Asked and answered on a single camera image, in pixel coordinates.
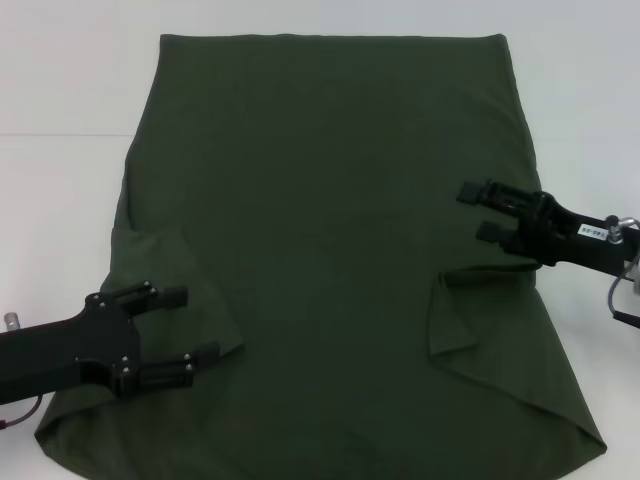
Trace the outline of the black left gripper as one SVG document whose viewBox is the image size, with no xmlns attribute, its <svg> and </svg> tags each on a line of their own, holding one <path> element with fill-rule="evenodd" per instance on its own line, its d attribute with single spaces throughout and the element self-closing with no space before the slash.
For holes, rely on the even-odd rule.
<svg viewBox="0 0 640 480">
<path fill-rule="evenodd" d="M 188 304 L 183 286 L 156 288 L 150 281 L 96 294 L 73 318 L 0 333 L 0 405 L 84 384 L 116 396 L 190 388 L 195 375 L 215 365 L 216 342 L 169 359 L 142 363 L 132 317 Z"/>
</svg>

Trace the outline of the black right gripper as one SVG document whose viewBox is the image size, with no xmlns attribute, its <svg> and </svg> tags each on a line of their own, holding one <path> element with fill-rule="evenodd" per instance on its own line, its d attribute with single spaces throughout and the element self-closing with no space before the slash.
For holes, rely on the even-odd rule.
<svg viewBox="0 0 640 480">
<path fill-rule="evenodd" d="M 456 201 L 515 217 L 515 230 L 485 221 L 476 231 L 477 240 L 508 253 L 545 266 L 567 262 L 609 275 L 619 275 L 631 264 L 631 228 L 622 226 L 615 215 L 603 220 L 580 215 L 545 192 L 526 192 L 492 180 L 465 182 Z"/>
</svg>

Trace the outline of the dark green shirt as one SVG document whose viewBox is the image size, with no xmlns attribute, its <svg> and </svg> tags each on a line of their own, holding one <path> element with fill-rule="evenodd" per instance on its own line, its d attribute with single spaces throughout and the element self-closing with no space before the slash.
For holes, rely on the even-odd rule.
<svg viewBox="0 0 640 480">
<path fill-rule="evenodd" d="M 559 480 L 606 451 L 525 259 L 467 181 L 540 186 L 505 37 L 165 35 L 107 291 L 187 389 L 57 393 L 43 452 L 89 480 Z"/>
</svg>

